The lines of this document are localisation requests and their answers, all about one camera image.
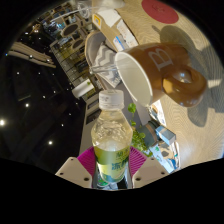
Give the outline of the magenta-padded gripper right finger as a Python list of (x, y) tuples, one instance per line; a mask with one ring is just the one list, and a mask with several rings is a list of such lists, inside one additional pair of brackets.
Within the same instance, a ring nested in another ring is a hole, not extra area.
[(141, 188), (169, 175), (154, 157), (147, 157), (138, 149), (130, 148), (129, 172), (134, 188)]

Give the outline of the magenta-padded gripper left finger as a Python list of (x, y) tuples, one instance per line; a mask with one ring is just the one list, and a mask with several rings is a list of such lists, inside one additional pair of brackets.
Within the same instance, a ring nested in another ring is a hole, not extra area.
[(91, 188), (95, 171), (94, 148), (90, 147), (78, 157), (69, 157), (55, 175), (81, 187)]

